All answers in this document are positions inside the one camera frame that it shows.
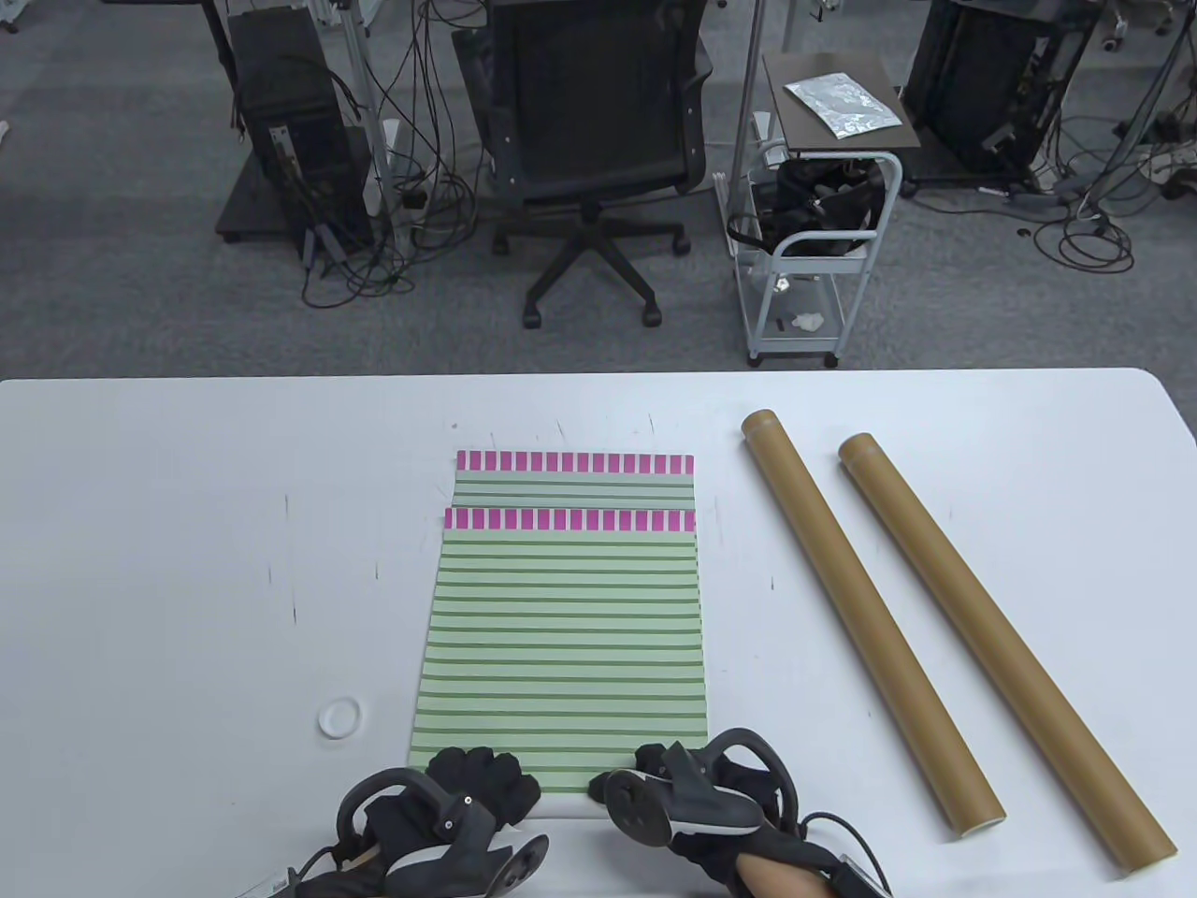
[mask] computer tower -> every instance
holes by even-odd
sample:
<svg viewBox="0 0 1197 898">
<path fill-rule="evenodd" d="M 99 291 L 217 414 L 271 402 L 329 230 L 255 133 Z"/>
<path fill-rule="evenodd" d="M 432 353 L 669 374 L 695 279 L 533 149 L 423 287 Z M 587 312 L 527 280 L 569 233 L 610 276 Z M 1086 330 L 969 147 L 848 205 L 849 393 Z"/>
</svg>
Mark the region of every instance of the computer tower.
<svg viewBox="0 0 1197 898">
<path fill-rule="evenodd" d="M 924 146 L 958 162 L 965 183 L 1026 180 L 1102 6 L 931 0 L 903 91 Z"/>
<path fill-rule="evenodd" d="M 305 8 L 229 18 L 237 65 L 236 115 L 275 189 L 299 253 L 328 225 L 347 254 L 373 245 L 361 189 L 369 162 L 351 148 L 316 24 Z"/>
</svg>

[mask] glove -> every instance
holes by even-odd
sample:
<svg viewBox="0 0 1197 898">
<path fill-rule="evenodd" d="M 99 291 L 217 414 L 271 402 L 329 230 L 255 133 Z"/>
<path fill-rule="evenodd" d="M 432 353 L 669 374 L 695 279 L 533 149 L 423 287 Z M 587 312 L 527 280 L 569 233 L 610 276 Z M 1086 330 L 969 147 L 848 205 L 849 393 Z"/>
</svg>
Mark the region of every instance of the glove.
<svg viewBox="0 0 1197 898">
<path fill-rule="evenodd" d="M 519 769 L 511 754 L 490 748 L 445 748 L 429 764 L 429 776 L 451 795 L 468 794 L 482 802 L 499 829 L 523 820 L 540 800 L 540 784 Z M 366 842 L 377 855 L 352 869 L 333 870 L 300 882 L 296 898 L 369 898 L 382 894 L 387 870 L 400 857 L 444 844 L 436 832 L 437 808 L 405 789 L 381 795 L 365 808 Z"/>
<path fill-rule="evenodd" d="M 664 752 L 666 747 L 663 745 L 642 745 L 636 750 L 636 769 L 643 773 L 668 778 L 669 771 L 664 765 Z M 765 812 L 765 819 L 772 826 L 777 826 L 780 820 L 777 785 L 767 771 L 742 766 L 724 754 L 719 756 L 713 772 L 716 785 L 743 793 L 760 805 Z M 590 785 L 587 788 L 587 794 L 600 805 L 603 803 L 603 788 L 607 784 L 608 776 L 610 773 L 600 773 L 590 781 Z M 691 863 L 697 863 L 707 876 L 719 885 L 731 886 L 735 881 L 736 857 L 747 848 L 747 843 L 754 838 L 757 838 L 755 835 L 678 835 L 669 843 L 669 850 L 679 857 L 685 857 Z"/>
<path fill-rule="evenodd" d="M 515 826 L 540 801 L 540 783 L 519 769 L 514 754 L 490 748 L 444 748 L 429 763 L 429 776 L 450 794 L 473 795 L 499 829 Z"/>
</svg>

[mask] black bag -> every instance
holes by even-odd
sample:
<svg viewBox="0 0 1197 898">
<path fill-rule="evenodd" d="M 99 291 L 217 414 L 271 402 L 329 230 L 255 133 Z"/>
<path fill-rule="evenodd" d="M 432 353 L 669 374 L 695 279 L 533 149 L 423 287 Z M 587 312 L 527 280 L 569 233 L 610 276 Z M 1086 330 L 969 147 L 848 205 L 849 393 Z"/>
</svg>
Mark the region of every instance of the black bag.
<svg viewBox="0 0 1197 898">
<path fill-rule="evenodd" d="M 735 229 L 747 214 L 731 216 L 728 236 L 737 243 L 772 253 L 800 231 L 873 230 L 886 202 L 881 166 L 865 159 L 786 159 L 772 183 L 754 184 L 753 200 L 761 238 Z M 802 241 L 786 256 L 841 256 L 864 241 Z"/>
</svg>

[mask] pink striped strip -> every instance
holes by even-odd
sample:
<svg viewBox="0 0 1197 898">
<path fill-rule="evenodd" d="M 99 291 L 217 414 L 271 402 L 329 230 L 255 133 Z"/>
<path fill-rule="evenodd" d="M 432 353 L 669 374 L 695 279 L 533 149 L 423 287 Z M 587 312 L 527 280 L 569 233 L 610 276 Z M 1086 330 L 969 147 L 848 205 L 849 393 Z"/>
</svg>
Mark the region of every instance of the pink striped strip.
<svg viewBox="0 0 1197 898">
<path fill-rule="evenodd" d="M 610 509 L 448 509 L 446 530 L 561 530 L 593 533 L 693 533 L 693 511 Z"/>
<path fill-rule="evenodd" d="M 648 453 L 518 453 L 461 449 L 457 471 L 517 471 L 549 474 L 694 475 L 693 455 Z"/>
</svg>

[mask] cardboard tube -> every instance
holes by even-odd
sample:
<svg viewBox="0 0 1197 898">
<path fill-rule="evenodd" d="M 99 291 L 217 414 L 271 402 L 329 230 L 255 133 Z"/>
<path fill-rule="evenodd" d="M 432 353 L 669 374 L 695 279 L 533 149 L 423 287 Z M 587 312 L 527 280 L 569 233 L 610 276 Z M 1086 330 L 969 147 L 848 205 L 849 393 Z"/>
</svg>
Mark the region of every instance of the cardboard tube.
<svg viewBox="0 0 1197 898">
<path fill-rule="evenodd" d="M 1005 811 L 777 415 L 754 412 L 741 429 L 952 829 L 967 836 L 1004 820 Z"/>
<path fill-rule="evenodd" d="M 869 433 L 840 461 L 1128 873 L 1177 853 L 1080 715 Z"/>
</svg>

